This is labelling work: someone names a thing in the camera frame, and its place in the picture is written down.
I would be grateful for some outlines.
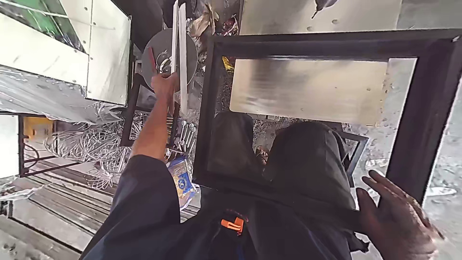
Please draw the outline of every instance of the round metal disc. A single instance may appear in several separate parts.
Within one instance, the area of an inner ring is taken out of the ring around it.
[[[147,43],[143,56],[141,58],[141,74],[145,79],[146,83],[150,86],[151,85],[151,78],[152,76],[157,74],[156,69],[152,68],[151,61],[149,57],[149,47],[152,47],[154,52],[154,60],[157,59],[157,56],[161,54],[163,51],[167,50],[168,57],[171,56],[171,48],[172,48],[172,29],[168,28],[158,32],[154,35],[151,40]],[[180,65],[180,53],[178,50],[178,55],[176,56],[176,64],[177,64],[177,72],[179,72],[179,65]],[[186,62],[187,62],[187,82],[192,80],[196,68],[197,68],[197,49],[196,45],[194,44],[193,39],[189,34],[186,34]]]

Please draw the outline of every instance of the dark blue sleeve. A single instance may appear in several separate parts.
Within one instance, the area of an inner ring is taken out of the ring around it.
[[[145,155],[130,158],[117,185],[111,212],[80,259],[105,259],[125,239],[146,227],[180,223],[175,183],[165,164]]]

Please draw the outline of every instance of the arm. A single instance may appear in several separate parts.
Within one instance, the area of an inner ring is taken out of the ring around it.
[[[357,188],[361,223],[384,260],[430,260],[436,241],[444,239],[430,223],[417,201],[402,189],[369,171],[363,181],[378,192],[383,206],[377,208],[369,193]]]
[[[178,87],[176,73],[158,74],[152,77],[151,86],[156,93],[156,104],[132,147],[132,154],[146,155],[164,161],[167,143],[167,109],[173,101],[173,92]]]
[[[164,163],[167,106],[172,101],[177,75],[156,75],[151,85],[157,102],[133,144],[110,214],[80,259],[130,259],[139,248],[121,247],[121,241],[142,245],[137,242],[146,239],[143,236],[180,222],[175,183]]]

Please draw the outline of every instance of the stainless steel sheet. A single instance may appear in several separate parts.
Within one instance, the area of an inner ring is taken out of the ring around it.
[[[239,60],[230,110],[374,125],[386,70],[386,62]]]
[[[401,0],[245,0],[240,35],[393,30]],[[386,62],[236,60],[233,111],[374,125]]]

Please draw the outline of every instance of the person's right hand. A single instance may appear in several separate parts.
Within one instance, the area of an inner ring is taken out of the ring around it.
[[[173,99],[173,93],[179,88],[178,74],[161,73],[151,78],[151,88],[156,94],[157,100],[165,101],[170,104]]]
[[[444,236],[413,197],[376,171],[369,175],[372,178],[362,180],[380,194],[384,205],[377,208],[364,189],[357,188],[356,193],[363,228],[383,259],[431,259],[437,251],[435,241]]]

